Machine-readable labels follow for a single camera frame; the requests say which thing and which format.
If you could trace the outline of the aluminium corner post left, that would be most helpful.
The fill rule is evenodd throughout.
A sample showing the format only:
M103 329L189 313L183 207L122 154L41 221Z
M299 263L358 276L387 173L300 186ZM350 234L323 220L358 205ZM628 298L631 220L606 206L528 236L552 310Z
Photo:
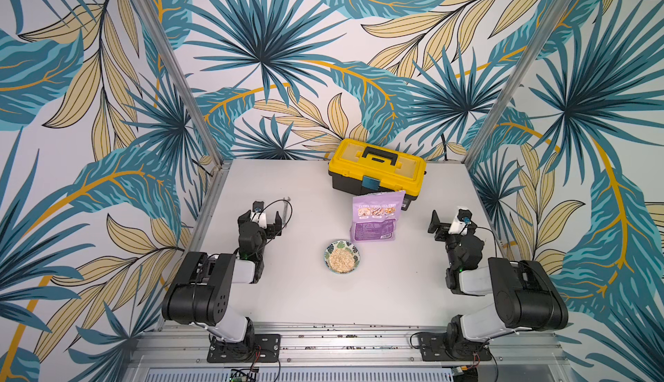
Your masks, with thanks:
M157 11L150 5L150 0L131 1L133 2L135 9L138 11L139 17L143 20L144 26L155 44L157 53L161 56L164 62L164 67L176 86L176 90L183 99L183 104L190 114L194 126L202 137L202 143L205 145L214 163L214 170L220 171L223 166L223 157L219 150L217 150L216 141L214 141L214 138L212 138L212 135L210 134L201 110L196 103L195 97L193 96L190 86L188 85L184 73L177 61L175 52L171 48L167 39L164 27L159 22Z

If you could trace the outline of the aluminium corner post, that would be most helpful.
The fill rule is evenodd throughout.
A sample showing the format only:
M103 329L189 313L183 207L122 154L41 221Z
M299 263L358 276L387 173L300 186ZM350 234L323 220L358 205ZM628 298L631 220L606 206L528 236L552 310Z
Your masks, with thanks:
M171 48L167 39L164 27L159 22L157 11L150 5L150 0L131 1L133 2L135 9L138 11L139 17L143 20L144 26L155 44L157 53L161 56L164 62L164 67L176 86L176 90L183 99L183 104L190 114L194 126L202 137L202 143L205 145L214 163L214 170L220 171L223 166L223 157L219 150L217 150L216 141L214 141L214 138L212 138L212 135L210 134L201 110L196 103L195 97L193 96L190 86L188 85L184 73L177 61L175 52Z
M528 27L518 33L524 41L522 48L510 54L502 54L497 58L497 63L500 65L506 65L508 59L513 56L516 56L518 61L510 67L511 74L505 87L501 90L499 97L474 137L466 157L463 159L463 164L468 169L479 160L482 148L489 140L508 102L513 98L517 87L531 65L536 61L548 38L557 29L559 20L565 15L570 3L572 3L572 0L542 0L541 6Z

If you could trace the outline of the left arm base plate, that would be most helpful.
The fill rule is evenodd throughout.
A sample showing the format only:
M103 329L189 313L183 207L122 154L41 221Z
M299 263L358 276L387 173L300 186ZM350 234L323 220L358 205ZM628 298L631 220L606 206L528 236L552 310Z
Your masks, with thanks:
M223 342L209 337L207 363L252 364L277 363L282 336L279 334L249 335L243 342Z

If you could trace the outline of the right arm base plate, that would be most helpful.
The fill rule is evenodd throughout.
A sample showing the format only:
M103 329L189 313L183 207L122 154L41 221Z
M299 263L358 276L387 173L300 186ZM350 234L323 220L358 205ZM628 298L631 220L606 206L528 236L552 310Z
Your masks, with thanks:
M449 341L446 333L418 332L416 349L425 362L468 362L491 361L489 345L482 342L469 342L464 338Z

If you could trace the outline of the yellow and black toolbox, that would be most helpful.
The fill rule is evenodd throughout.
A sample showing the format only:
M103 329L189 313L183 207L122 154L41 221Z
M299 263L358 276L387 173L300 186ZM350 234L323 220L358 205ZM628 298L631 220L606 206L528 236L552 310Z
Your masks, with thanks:
M426 161L421 157L344 139L329 161L333 188L351 195L405 193L402 208L409 209L422 190Z

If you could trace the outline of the aluminium front rail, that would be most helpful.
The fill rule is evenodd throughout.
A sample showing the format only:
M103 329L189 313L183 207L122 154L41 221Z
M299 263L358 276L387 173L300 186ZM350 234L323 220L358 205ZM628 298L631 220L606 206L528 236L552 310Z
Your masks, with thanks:
M125 381L455 381L470 367L478 381L573 381L556 336L520 333L491 342L490 356L468 361L423 360L420 327L259 323L260 334L280 335L279 359L257 364L210 363L202 330L165 324L139 342Z

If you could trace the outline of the green leaf pattern bowl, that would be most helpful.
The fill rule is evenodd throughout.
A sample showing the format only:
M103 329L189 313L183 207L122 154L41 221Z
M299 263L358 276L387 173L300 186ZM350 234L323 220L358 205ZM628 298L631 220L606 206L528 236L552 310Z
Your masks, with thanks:
M348 274L360 264L359 250L346 240L337 240L329 244L323 254L329 270L337 274Z

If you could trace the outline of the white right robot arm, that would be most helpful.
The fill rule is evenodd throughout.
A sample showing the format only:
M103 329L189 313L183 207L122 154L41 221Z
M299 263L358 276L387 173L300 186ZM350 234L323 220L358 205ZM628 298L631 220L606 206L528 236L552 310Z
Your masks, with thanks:
M541 263L490 257L481 266L484 241L477 236L478 229L466 208L459 209L451 222L441 221L433 211L427 228L434 240L445 244L448 290L459 296L492 298L485 308L453 317L446 343L482 345L520 331L565 328L568 309Z

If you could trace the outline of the purple oats bag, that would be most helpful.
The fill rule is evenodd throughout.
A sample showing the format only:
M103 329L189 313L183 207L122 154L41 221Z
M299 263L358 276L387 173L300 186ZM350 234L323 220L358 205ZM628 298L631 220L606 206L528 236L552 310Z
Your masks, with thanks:
M357 244L395 240L405 195L399 191L355 196L350 241Z

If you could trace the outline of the aluminium corner post right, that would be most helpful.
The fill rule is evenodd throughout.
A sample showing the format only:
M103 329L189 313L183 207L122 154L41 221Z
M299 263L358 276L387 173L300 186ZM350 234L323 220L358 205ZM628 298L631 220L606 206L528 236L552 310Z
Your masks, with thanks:
M522 48L510 54L502 54L497 58L497 63L500 65L506 65L508 59L513 56L516 56L518 61L510 67L511 74L505 87L501 90L499 97L474 137L466 157L463 159L463 164L468 169L479 160L482 148L489 140L508 102L513 98L517 87L531 65L536 61L548 38L557 29L559 20L565 15L570 3L572 3L572 0L542 0L541 6L528 27L518 33L524 41Z

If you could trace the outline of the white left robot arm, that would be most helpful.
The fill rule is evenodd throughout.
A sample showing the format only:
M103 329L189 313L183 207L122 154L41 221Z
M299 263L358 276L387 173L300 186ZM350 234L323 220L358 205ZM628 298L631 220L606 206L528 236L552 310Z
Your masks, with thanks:
M249 210L238 219L238 247L233 252L189 252L162 302L164 320L195 325L218 342L252 344L252 320L230 307L231 289L259 283L266 247L283 227L280 214L269 223L264 211Z

